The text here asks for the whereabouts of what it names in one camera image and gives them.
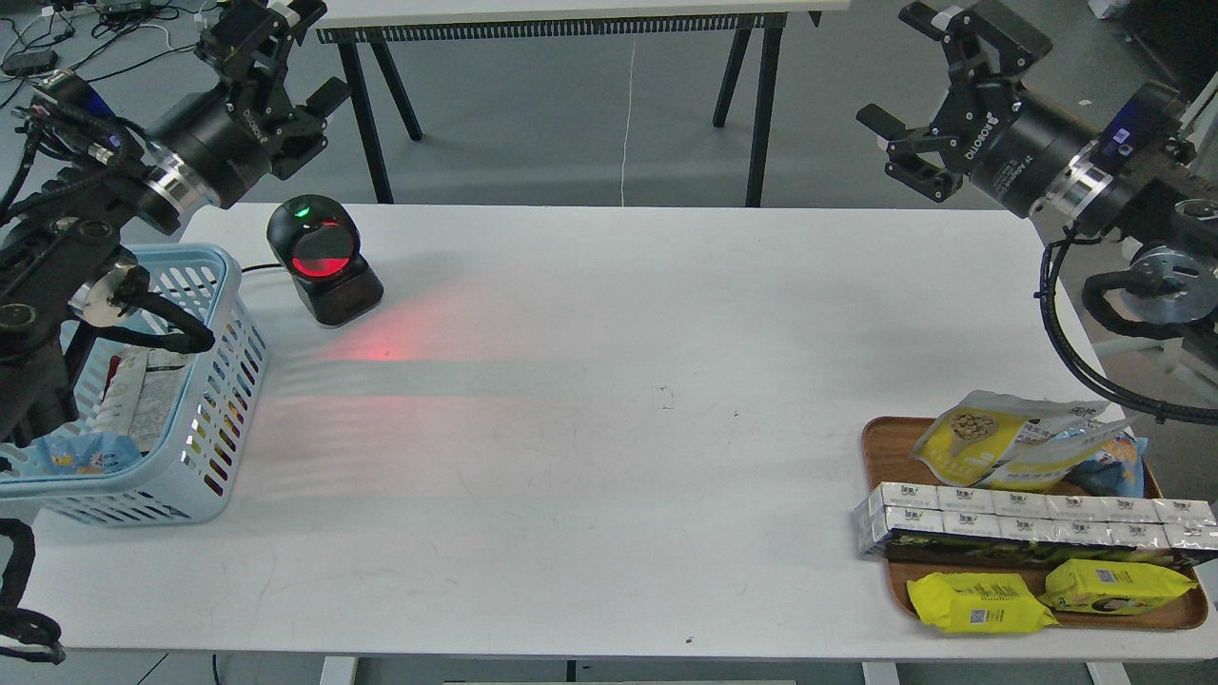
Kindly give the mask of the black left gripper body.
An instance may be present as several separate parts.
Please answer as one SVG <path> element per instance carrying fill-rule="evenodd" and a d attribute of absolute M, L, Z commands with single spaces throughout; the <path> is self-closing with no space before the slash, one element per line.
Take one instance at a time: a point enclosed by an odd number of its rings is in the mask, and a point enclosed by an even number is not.
<path fill-rule="evenodd" d="M 231 205 L 266 176 L 286 180 L 326 147 L 324 129 L 291 126 L 298 105 L 253 108 L 213 88 L 196 91 L 149 130 L 164 193 L 184 204 Z"/>

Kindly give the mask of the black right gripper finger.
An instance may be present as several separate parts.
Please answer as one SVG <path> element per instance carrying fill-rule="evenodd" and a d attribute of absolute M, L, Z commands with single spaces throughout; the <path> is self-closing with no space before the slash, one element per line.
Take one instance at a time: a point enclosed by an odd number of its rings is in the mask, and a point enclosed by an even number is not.
<path fill-rule="evenodd" d="M 1022 83 L 1027 69 L 1047 57 L 1054 43 L 1004 2 L 935 10 L 914 1 L 901 9 L 899 18 L 942 45 L 949 76 L 944 111 L 1054 108 Z"/>
<path fill-rule="evenodd" d="M 957 152 L 960 137 L 934 127 L 909 128 L 876 104 L 859 108 L 855 119 L 878 137 L 879 146 L 888 155 L 888 177 L 935 204 L 948 200 L 962 186 L 963 174 L 959 169 L 935 167 L 923 158 L 924 154 Z"/>

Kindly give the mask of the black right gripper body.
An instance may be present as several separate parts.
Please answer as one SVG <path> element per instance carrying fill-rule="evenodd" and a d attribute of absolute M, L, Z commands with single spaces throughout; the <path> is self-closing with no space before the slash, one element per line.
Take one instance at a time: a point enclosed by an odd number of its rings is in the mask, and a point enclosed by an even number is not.
<path fill-rule="evenodd" d="M 942 130 L 959 140 L 943 155 L 945 167 L 1021 218 L 1099 134 L 1052 100 L 998 82 L 950 88 Z"/>

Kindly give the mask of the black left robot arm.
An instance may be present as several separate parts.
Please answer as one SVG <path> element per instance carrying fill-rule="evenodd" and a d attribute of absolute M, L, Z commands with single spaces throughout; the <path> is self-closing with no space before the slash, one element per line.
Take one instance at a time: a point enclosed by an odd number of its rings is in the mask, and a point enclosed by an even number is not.
<path fill-rule="evenodd" d="M 202 30 L 218 80 L 153 127 L 113 113 L 74 69 L 33 80 L 26 151 L 2 196 L 2 496 L 95 527 L 209 520 L 227 507 L 262 373 L 220 247 L 125 247 L 140 219 L 179 232 L 205 206 L 230 208 L 264 177 L 287 179 L 326 147 L 326 118 L 351 91 L 336 77 L 292 104 L 287 56 L 323 1 L 234 1 Z M 179 353 L 186 367 L 161 433 L 116 470 L 39 460 L 54 446 L 117 445 L 89 434 L 110 357 Z"/>

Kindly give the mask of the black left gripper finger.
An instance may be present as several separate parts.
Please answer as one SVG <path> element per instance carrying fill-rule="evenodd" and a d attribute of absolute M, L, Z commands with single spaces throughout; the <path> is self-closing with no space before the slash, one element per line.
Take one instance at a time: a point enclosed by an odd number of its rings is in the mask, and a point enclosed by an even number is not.
<path fill-rule="evenodd" d="M 285 108 L 287 55 L 326 13 L 324 1 L 231 1 L 205 30 L 196 56 L 214 69 L 231 104 Z"/>
<path fill-rule="evenodd" d="M 351 98 L 351 88 L 343 79 L 330 77 L 313 94 L 294 108 L 291 126 L 324 129 L 326 121 L 340 105 Z"/>

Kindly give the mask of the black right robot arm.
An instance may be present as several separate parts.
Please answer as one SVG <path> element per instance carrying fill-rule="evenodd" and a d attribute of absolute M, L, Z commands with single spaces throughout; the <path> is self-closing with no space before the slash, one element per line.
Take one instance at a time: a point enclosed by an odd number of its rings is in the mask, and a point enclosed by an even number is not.
<path fill-rule="evenodd" d="M 1135 240 L 1124 269 L 1086 278 L 1086 312 L 1110 333 L 1178 340 L 1216 364 L 1216 185 L 1188 169 L 1195 147 L 1178 91 L 1145 83 L 1108 126 L 1089 126 L 1024 87 L 1052 43 L 1002 2 L 910 2 L 899 17 L 940 45 L 949 85 L 927 126 L 875 104 L 857 112 L 884 144 L 885 174 L 935 204 L 970 183 L 1017 217 L 1061 213 L 1063 235 L 1044 250 L 1035 299 L 1062 363 L 1100 399 L 1161 423 L 1213 425 L 1214 410 L 1150 399 L 1093 369 L 1071 346 L 1054 295 L 1071 247 Z"/>

